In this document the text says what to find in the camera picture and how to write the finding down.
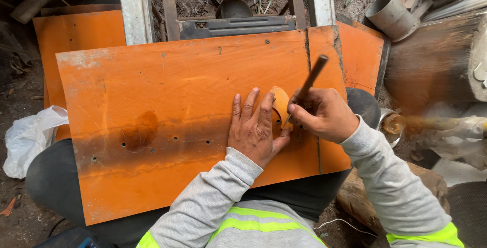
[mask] gray sleeve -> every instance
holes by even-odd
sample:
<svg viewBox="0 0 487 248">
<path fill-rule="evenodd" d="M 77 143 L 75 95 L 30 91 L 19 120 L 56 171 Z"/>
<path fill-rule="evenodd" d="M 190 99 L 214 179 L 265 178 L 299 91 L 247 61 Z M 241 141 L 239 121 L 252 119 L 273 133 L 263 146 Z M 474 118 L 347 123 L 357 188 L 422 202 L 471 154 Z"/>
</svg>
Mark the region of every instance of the gray sleeve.
<svg viewBox="0 0 487 248">
<path fill-rule="evenodd" d="M 419 177 L 394 155 L 384 135 L 361 117 L 355 133 L 340 145 L 357 167 L 386 232 L 424 236 L 442 230 L 451 221 Z"/>
<path fill-rule="evenodd" d="M 204 247 L 223 215 L 262 171 L 242 153 L 227 147 L 225 160 L 198 174 L 169 212 L 150 228 L 150 234 L 160 247 Z"/>
</svg>

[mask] orange metal sheet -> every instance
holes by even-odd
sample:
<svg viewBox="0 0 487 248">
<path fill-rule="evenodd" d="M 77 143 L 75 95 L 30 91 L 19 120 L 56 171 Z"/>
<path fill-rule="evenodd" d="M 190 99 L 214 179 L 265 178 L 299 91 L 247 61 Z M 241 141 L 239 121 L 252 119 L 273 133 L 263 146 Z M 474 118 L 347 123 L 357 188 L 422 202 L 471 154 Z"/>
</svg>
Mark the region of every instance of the orange metal sheet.
<svg viewBox="0 0 487 248">
<path fill-rule="evenodd" d="M 57 59 L 87 225 L 169 206 L 199 172 L 224 158 L 236 93 L 245 98 L 257 86 L 260 101 L 279 86 L 291 95 L 309 73 L 303 30 L 58 53 Z M 337 53 L 329 65 L 340 69 Z M 324 81 L 345 92 L 341 70 Z M 277 136 L 277 123 L 273 130 Z M 316 137 L 296 128 L 253 187 L 318 173 Z"/>
<path fill-rule="evenodd" d="M 56 53 L 125 45 L 120 10 L 40 17 L 33 23 L 44 67 L 44 104 L 48 107 L 66 108 Z M 69 137 L 69 125 L 60 126 L 56 139 Z"/>
<path fill-rule="evenodd" d="M 315 61 L 320 54 L 325 54 L 329 62 L 314 82 L 317 88 L 334 88 L 347 102 L 347 92 L 343 83 L 343 73 L 339 61 L 342 49 L 338 43 L 338 26 L 321 26 L 308 28 L 310 60 Z M 331 173 L 350 169 L 350 158 L 343 148 L 333 142 L 319 139 L 320 165 L 322 173 Z"/>
<path fill-rule="evenodd" d="M 379 37 L 379 32 L 357 22 L 352 23 L 356 27 L 337 22 L 340 28 L 345 85 L 364 89 L 374 95 L 384 40 Z"/>
</svg>

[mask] reflective stripe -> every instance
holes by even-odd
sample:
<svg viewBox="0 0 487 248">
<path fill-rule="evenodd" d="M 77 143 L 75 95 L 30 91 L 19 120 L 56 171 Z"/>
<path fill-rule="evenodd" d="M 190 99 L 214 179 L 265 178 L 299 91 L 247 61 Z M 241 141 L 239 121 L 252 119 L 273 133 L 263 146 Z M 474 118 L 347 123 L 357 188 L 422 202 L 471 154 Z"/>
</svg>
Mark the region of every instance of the reflective stripe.
<svg viewBox="0 0 487 248">
<path fill-rule="evenodd" d="M 387 240 L 389 243 L 396 241 L 396 240 L 420 240 L 420 241 L 427 241 L 427 242 L 439 242 L 439 243 L 446 243 L 454 246 L 458 246 L 464 248 L 465 246 L 463 243 L 458 239 L 457 236 L 458 230 L 454 226 L 453 223 L 448 223 L 448 225 L 443 228 L 442 230 L 427 235 L 427 236 L 414 236 L 414 237 L 407 237 L 407 236 L 398 236 L 394 234 L 387 234 Z"/>
<path fill-rule="evenodd" d="M 240 208 L 240 207 L 231 207 L 227 213 L 236 213 L 241 216 L 245 215 L 253 215 L 259 218 L 277 218 L 277 219 L 289 219 L 292 220 L 293 222 L 285 222 L 285 223 L 279 223 L 279 222 L 267 222 L 267 223 L 260 223 L 257 221 L 242 221 L 238 220 L 235 218 L 227 218 L 223 220 L 223 222 L 220 224 L 220 227 L 213 232 L 213 234 L 210 237 L 210 242 L 213 240 L 214 237 L 216 237 L 221 231 L 228 227 L 236 228 L 239 230 L 258 230 L 261 232 L 273 232 L 273 231 L 284 231 L 284 230 L 292 230 L 292 229 L 302 229 L 306 231 L 309 235 L 311 235 L 314 239 L 318 240 L 321 244 L 324 245 L 323 241 L 321 241 L 320 238 L 316 236 L 316 234 L 306 228 L 305 226 L 302 226 L 299 222 L 297 222 L 295 219 L 286 216 L 284 214 L 280 213 L 274 213 L 274 212 L 268 212 L 268 211 L 262 211 L 262 210 L 255 210 L 255 209 L 249 209 L 249 208 Z"/>
<path fill-rule="evenodd" d="M 136 248 L 160 248 L 149 231 L 142 237 Z"/>
</svg>

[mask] fingernail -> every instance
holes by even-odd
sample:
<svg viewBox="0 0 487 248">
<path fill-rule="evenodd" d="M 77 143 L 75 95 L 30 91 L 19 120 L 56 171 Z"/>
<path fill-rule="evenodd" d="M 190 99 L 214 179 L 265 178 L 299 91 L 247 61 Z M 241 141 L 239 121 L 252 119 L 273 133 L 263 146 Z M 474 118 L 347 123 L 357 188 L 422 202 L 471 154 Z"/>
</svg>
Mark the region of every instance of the fingernail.
<svg viewBox="0 0 487 248">
<path fill-rule="evenodd" d="M 289 113 L 292 113 L 294 111 L 294 109 L 296 109 L 295 104 L 289 105 Z"/>
</svg>

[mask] hand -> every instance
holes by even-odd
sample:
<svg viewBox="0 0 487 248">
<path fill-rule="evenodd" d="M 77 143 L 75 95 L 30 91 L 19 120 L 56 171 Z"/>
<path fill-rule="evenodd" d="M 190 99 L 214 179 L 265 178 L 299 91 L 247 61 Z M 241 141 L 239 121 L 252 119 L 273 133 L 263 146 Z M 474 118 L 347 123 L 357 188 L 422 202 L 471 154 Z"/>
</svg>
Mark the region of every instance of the hand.
<svg viewBox="0 0 487 248">
<path fill-rule="evenodd" d="M 357 129 L 359 120 L 335 89 L 310 88 L 297 105 L 297 89 L 289 99 L 287 113 L 290 123 L 297 123 L 316 136 L 335 143 L 348 139 Z"/>
<path fill-rule="evenodd" d="M 255 87 L 247 96 L 243 109 L 240 110 L 240 94 L 233 99 L 233 117 L 228 137 L 228 146 L 238 150 L 262 169 L 290 141 L 289 128 L 281 136 L 272 140 L 272 102 L 274 93 L 269 92 L 252 114 L 254 102 L 259 95 Z"/>
</svg>

